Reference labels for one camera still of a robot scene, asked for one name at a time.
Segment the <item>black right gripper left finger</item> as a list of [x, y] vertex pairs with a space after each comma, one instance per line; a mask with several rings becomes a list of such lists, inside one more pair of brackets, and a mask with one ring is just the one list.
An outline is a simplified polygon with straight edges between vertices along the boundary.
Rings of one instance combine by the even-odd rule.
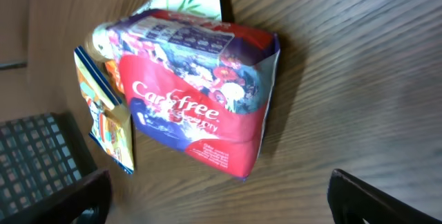
[[109, 171], [99, 169], [3, 220], [1, 224], [72, 223], [84, 211], [85, 223], [105, 223], [112, 201]]

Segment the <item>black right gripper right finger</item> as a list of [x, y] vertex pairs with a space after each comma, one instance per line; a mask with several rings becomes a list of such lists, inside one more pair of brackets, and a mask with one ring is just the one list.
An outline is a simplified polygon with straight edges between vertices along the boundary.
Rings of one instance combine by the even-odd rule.
[[327, 201], [338, 224], [441, 224], [342, 169], [331, 173]]

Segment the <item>yellow wet wipes pack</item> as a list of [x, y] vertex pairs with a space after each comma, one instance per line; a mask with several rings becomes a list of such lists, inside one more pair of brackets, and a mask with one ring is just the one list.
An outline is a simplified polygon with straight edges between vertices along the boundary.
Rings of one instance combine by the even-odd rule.
[[82, 46], [74, 49], [81, 96], [93, 125], [89, 136], [128, 174], [135, 171], [131, 115], [107, 77]]

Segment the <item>red purple pad pack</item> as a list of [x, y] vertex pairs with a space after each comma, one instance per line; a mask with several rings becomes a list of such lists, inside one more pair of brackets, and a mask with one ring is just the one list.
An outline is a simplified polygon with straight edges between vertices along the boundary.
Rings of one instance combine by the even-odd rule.
[[116, 63], [138, 130], [226, 174], [249, 176], [275, 84], [276, 34], [152, 9], [99, 25], [88, 45]]

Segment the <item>white tube gold cap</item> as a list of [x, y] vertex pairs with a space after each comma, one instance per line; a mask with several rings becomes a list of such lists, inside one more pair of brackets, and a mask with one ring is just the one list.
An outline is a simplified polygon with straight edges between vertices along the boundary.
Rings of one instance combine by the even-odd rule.
[[[190, 15], [205, 17], [207, 19], [222, 19], [221, 0], [149, 0], [135, 10], [132, 15], [138, 15], [151, 9], [170, 10], [183, 12]], [[98, 25], [89, 36], [87, 36], [84, 48], [96, 60], [102, 62], [113, 58], [112, 48], [106, 41], [105, 29], [112, 23]]]

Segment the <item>small orange snack packet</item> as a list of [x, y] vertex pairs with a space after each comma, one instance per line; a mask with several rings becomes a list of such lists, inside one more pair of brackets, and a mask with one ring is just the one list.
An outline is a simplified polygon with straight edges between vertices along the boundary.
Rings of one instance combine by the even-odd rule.
[[120, 93], [124, 94], [124, 86], [120, 77], [120, 73], [117, 67], [117, 63], [114, 60], [110, 60], [104, 63], [110, 82], [113, 88]]

